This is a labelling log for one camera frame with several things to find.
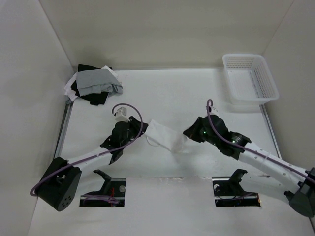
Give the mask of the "white tank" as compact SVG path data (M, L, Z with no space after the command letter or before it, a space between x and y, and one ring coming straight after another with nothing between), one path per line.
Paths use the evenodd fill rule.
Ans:
M64 87L66 102L77 98L89 101L92 105L104 104L108 96L123 93L119 75L110 67L97 68L80 64L78 71Z
M148 124L144 134L147 140L173 153L181 152L187 141L187 137L184 134L168 128L153 119Z

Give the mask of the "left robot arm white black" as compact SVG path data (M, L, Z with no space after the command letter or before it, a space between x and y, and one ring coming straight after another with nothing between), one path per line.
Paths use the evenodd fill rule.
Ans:
M106 151L72 163L61 157L55 158L31 193L55 210L63 211L74 199L83 167L105 157L109 158L109 165L113 164L122 156L124 148L141 137L147 128L147 123L133 116L130 116L126 122L117 122L111 135L100 145Z

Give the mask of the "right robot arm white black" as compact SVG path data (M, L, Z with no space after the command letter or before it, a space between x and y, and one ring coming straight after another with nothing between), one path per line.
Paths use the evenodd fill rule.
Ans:
M313 218L315 215L315 170L305 170L291 165L262 150L248 137L227 129L216 115L199 117L183 134L198 143L208 142L223 155L249 164L275 179L276 193L299 214Z

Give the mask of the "black folded tank top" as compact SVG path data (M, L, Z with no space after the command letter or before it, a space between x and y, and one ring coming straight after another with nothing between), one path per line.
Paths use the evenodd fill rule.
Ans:
M84 64L78 64L78 72L81 71L87 71L87 70L96 70L98 69L97 67L94 66L90 66L90 65L84 65ZM76 82L72 82L70 83L70 92L74 92L74 95L82 98L83 100L89 101L89 103L91 105L104 105L105 101L108 97L108 92L101 92L98 94L88 94L88 95L80 95L78 88L77 88L77 84Z

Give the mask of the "grey folded tank top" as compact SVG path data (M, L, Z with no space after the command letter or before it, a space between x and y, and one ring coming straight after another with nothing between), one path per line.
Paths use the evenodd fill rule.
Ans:
M80 96L108 92L110 96L123 94L123 86L109 69L77 72L77 88Z

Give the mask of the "white folded tank top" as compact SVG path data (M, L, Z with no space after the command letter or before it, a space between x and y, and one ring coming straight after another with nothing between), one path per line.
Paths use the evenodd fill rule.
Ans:
M108 96L123 93L119 75L110 67L97 68L80 64L78 71L64 87L66 102L77 98L89 101L92 105L104 104Z

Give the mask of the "white plastic mesh basket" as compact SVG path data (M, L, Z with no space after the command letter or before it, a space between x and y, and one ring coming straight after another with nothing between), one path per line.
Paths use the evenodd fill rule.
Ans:
M279 99L277 86L263 56L225 54L222 62L232 104L262 105Z

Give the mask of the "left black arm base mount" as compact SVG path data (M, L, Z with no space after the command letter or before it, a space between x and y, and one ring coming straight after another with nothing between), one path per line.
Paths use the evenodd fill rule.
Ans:
M79 207L124 207L126 196L126 179L111 178L101 170L94 170L103 179L102 187L80 197Z

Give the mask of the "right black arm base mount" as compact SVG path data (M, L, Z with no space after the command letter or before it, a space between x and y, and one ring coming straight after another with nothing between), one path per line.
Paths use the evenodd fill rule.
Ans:
M237 169L230 177L212 178L216 207L261 207L259 195L245 191L240 185L247 173Z

